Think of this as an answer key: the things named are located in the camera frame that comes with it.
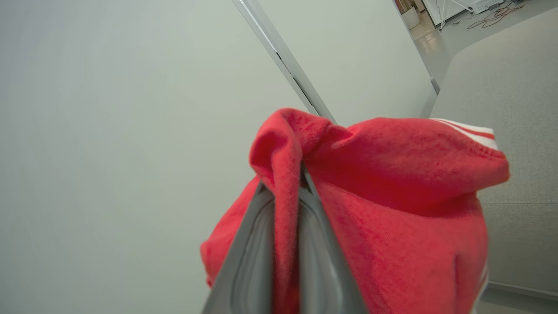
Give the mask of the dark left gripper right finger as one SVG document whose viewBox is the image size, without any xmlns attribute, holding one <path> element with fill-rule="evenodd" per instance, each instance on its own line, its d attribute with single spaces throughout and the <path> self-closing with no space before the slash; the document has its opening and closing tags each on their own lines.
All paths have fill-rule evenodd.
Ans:
<svg viewBox="0 0 558 314">
<path fill-rule="evenodd" d="M 305 165 L 301 165 L 300 185 L 300 313 L 367 314 L 361 291 Z"/>
</svg>

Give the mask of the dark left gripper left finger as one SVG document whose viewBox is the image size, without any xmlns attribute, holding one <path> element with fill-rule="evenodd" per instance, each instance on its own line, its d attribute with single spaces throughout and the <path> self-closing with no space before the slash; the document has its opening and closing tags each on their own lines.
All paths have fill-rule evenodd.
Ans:
<svg viewBox="0 0 558 314">
<path fill-rule="evenodd" d="M 271 314 L 275 197 L 258 184 L 216 281 L 204 314 Z"/>
</svg>

